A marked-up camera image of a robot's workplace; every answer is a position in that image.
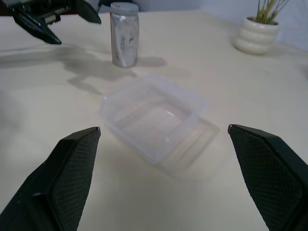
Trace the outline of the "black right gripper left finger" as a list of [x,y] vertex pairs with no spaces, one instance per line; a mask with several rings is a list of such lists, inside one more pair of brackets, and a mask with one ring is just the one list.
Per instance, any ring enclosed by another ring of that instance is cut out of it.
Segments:
[[0,215],[2,231],[75,231],[89,195],[99,127],[59,140]]

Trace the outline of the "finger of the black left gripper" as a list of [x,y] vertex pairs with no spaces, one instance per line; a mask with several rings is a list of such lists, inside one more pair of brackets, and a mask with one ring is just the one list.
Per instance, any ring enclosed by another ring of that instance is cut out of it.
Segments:
[[102,23],[99,17],[100,7],[99,0],[76,0],[77,14],[90,23]]
[[20,9],[13,9],[14,21],[32,36],[53,45],[62,44],[61,40],[48,28],[42,20],[27,14]]

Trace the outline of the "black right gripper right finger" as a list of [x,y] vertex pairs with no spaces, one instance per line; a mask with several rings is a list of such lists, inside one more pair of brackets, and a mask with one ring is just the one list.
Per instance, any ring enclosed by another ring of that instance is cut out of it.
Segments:
[[230,124],[241,172],[270,231],[308,229],[308,166],[278,136]]

